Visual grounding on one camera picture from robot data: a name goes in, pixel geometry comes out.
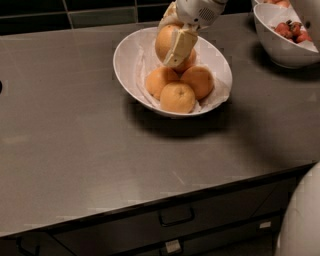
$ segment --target gray countertop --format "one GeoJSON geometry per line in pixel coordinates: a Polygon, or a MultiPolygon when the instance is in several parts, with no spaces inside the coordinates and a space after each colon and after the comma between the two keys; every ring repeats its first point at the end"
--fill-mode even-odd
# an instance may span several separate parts
{"type": "Polygon", "coordinates": [[[320,65],[288,70],[252,14],[201,32],[233,73],[208,114],[161,117],[117,81],[118,43],[156,23],[0,37],[0,236],[320,159],[320,65]]]}

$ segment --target white bowl with strawberries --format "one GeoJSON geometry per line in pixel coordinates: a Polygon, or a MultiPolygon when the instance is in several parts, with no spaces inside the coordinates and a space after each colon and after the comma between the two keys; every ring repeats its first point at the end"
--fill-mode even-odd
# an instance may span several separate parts
{"type": "Polygon", "coordinates": [[[320,54],[293,8],[262,3],[253,8],[258,38],[277,65],[302,68],[320,62],[320,54]]]}
{"type": "Polygon", "coordinates": [[[290,0],[251,0],[252,7],[256,6],[257,4],[263,4],[263,3],[275,4],[275,5],[286,7],[286,8],[292,7],[290,0]]]}

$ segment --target white bowl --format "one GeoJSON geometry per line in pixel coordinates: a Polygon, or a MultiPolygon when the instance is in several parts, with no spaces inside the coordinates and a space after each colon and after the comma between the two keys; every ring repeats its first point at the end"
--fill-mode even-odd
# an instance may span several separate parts
{"type": "Polygon", "coordinates": [[[262,4],[263,0],[251,0],[252,7],[255,7],[257,4],[262,4]]]}
{"type": "Polygon", "coordinates": [[[320,61],[320,54],[312,42],[296,44],[273,30],[272,27],[280,22],[300,22],[293,8],[258,4],[253,12],[259,40],[274,63],[286,68],[302,68],[320,61]]]}
{"type": "Polygon", "coordinates": [[[124,38],[113,56],[115,74],[123,88],[142,105],[152,111],[171,118],[185,118],[202,115],[225,102],[232,87],[232,73],[221,52],[205,39],[199,37],[195,45],[197,61],[209,68],[215,79],[215,89],[197,104],[194,111],[180,114],[164,111],[159,101],[145,89],[144,81],[154,68],[162,65],[156,57],[154,42],[157,28],[136,31],[124,38]]]}

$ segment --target drawer handle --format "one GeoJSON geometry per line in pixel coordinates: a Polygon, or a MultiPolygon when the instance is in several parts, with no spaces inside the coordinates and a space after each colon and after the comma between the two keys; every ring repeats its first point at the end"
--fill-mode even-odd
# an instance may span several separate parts
{"type": "Polygon", "coordinates": [[[160,224],[161,224],[162,227],[172,227],[172,226],[175,226],[175,225],[179,225],[179,224],[182,224],[182,223],[186,223],[186,222],[192,221],[195,218],[194,210],[193,210],[192,207],[190,207],[189,211],[190,211],[190,216],[189,217],[187,217],[185,219],[182,219],[182,220],[177,220],[177,221],[167,222],[167,223],[163,221],[161,214],[159,214],[160,224]]]}

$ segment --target bowl of fruit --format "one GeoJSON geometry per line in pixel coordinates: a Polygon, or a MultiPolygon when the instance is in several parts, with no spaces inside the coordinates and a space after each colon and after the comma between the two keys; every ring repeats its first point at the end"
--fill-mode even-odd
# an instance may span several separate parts
{"type": "Polygon", "coordinates": [[[320,54],[293,8],[258,4],[253,8],[259,41],[277,65],[302,68],[320,61],[320,54]]]}
{"type": "Polygon", "coordinates": [[[223,54],[198,36],[190,55],[177,67],[163,64],[173,29],[167,25],[138,30],[124,38],[113,56],[122,87],[146,108],[170,118],[207,113],[225,102],[232,73],[223,54]]]}

